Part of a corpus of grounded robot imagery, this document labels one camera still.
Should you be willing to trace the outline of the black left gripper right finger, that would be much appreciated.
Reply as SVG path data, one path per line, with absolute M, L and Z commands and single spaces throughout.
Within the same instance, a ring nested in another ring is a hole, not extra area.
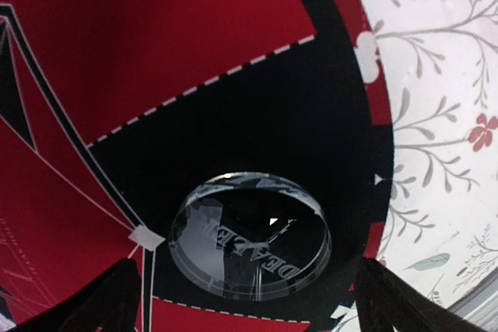
M 354 281 L 362 332 L 481 332 L 438 306 L 375 259 L 361 258 Z

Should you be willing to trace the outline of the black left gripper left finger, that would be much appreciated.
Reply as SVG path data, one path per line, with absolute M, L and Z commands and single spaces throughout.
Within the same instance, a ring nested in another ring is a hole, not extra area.
M 70 298 L 13 331 L 134 331 L 141 299 L 135 260 L 122 258 Z

